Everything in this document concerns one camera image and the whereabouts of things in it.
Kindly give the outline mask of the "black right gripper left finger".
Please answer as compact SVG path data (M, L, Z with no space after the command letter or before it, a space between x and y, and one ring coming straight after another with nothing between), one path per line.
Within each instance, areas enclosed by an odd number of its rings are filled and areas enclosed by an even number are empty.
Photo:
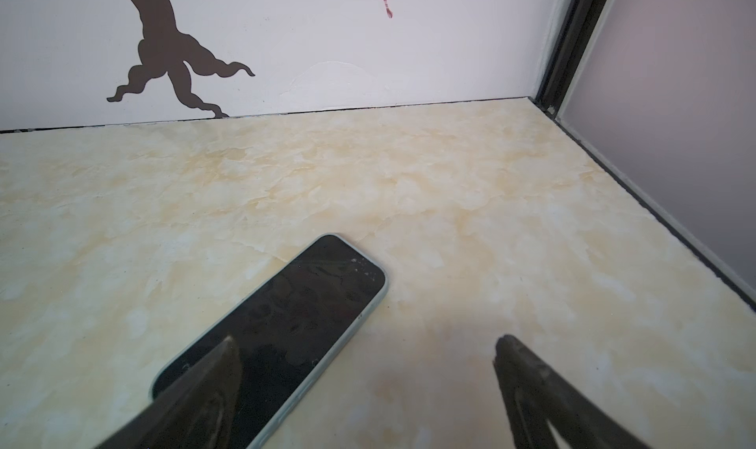
M226 337L100 448L226 448L241 383L239 348Z

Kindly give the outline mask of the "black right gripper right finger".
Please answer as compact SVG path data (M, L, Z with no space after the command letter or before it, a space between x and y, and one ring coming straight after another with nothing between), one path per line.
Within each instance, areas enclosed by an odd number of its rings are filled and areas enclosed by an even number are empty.
M513 335L500 337L493 367L517 448L645 448Z

